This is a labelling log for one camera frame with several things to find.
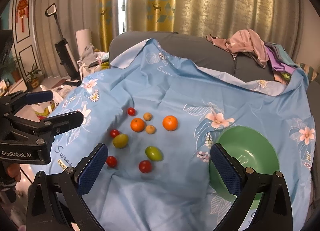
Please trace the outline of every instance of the striped cushion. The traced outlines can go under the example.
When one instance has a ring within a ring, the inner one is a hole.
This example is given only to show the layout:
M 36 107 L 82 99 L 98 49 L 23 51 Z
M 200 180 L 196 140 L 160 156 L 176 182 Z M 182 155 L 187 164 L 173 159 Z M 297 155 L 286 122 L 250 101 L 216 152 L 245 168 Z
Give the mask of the striped cushion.
M 299 65 L 307 74 L 309 81 L 313 81 L 318 76 L 318 73 L 315 72 L 315 70 L 311 66 L 305 63 L 300 63 Z

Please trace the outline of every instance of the cherry tomato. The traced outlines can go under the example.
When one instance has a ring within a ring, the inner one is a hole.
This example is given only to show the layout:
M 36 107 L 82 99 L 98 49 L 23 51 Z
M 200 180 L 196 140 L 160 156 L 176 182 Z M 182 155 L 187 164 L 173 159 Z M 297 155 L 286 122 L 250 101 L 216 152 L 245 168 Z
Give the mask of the cherry tomato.
M 139 170 L 140 170 L 142 173 L 149 173 L 150 171 L 152 171 L 151 162 L 148 161 L 148 160 L 141 161 L 141 162 L 139 163 Z
M 112 138 L 115 138 L 119 134 L 120 134 L 120 132 L 118 130 L 116 130 L 116 129 L 112 129 L 110 131 L 110 135 L 111 135 Z
M 131 108 L 131 107 L 128 108 L 127 112 L 128 112 L 128 115 L 132 116 L 132 117 L 134 117 L 135 114 L 136 114 L 136 110 L 134 108 Z
M 108 156 L 108 157 L 107 157 L 107 160 L 106 160 L 106 163 L 107 163 L 107 165 L 110 166 L 111 168 L 114 168 L 114 167 L 117 166 L 118 161 L 117 161 L 116 157 L 114 157 L 114 156 Z

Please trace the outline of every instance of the red chinese knot ornament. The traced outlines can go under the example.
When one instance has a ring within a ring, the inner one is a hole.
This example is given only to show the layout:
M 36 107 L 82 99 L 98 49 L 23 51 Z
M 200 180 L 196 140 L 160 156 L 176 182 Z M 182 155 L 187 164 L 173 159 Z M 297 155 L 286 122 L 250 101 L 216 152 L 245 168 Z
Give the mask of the red chinese knot ornament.
M 29 17 L 29 5 L 28 0 L 19 0 L 17 10 L 16 10 L 16 23 L 18 23 L 18 18 L 21 18 L 21 27 L 22 32 L 24 33 L 24 24 L 23 24 L 23 17 Z

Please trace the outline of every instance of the pile of clothes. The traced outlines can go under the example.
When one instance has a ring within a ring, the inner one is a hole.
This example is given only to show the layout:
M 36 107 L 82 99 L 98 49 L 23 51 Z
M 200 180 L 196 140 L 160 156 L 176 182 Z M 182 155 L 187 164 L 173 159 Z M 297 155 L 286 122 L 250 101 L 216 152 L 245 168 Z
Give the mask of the pile of clothes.
M 90 44 L 84 48 L 77 63 L 81 80 L 83 80 L 89 74 L 109 68 L 109 53 L 101 52 Z
M 270 61 L 275 81 L 282 84 L 287 85 L 294 70 L 298 68 L 281 45 L 263 42 L 260 36 L 251 29 L 239 30 L 229 39 L 207 35 L 207 40 L 230 52 L 234 60 L 238 53 L 244 53 L 262 68 L 265 68 L 267 62 Z

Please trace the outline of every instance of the human hand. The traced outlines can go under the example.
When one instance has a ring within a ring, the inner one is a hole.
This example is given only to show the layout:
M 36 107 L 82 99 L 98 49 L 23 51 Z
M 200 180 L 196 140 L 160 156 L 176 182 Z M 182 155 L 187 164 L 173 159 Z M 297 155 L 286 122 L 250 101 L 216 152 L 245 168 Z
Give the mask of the human hand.
M 14 178 L 17 182 L 21 180 L 21 172 L 19 164 L 10 164 L 7 168 L 8 175 Z

